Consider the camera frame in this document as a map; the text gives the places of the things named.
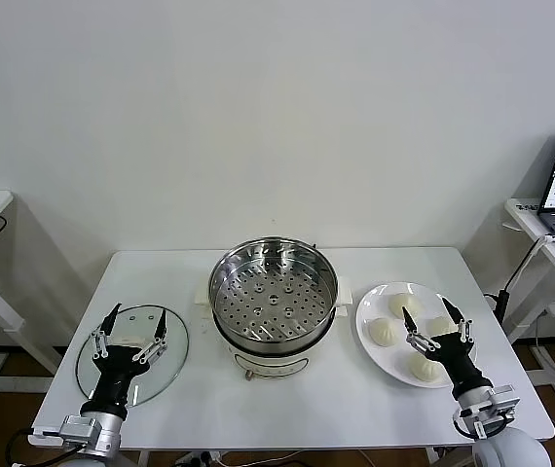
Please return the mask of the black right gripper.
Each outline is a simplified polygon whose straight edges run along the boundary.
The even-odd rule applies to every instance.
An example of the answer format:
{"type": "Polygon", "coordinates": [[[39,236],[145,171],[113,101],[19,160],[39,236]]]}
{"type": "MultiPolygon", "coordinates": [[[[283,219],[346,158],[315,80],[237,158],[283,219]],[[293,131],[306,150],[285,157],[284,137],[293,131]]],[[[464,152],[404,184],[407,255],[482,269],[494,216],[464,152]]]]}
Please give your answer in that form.
{"type": "Polygon", "coordinates": [[[491,387],[492,383],[473,364],[469,352],[473,348],[472,321],[445,297],[442,303],[458,331],[429,338],[418,331],[417,325],[404,306],[402,308],[406,341],[427,359],[440,363],[453,383],[452,394],[460,397],[479,387],[491,387]]]}

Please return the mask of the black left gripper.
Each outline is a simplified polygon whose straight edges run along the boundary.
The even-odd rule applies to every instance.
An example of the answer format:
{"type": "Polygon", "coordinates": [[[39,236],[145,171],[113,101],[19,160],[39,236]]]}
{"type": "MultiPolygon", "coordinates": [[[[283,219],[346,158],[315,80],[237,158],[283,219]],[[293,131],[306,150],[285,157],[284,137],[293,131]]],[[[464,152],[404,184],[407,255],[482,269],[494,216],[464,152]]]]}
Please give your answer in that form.
{"type": "Polygon", "coordinates": [[[117,315],[117,303],[91,332],[93,363],[100,376],[92,396],[84,403],[84,413],[109,413],[119,418],[128,416],[127,402],[130,384],[135,377],[150,370],[150,364],[167,349],[167,311],[162,310],[154,337],[141,350],[137,347],[112,345],[107,349],[117,315]]]}

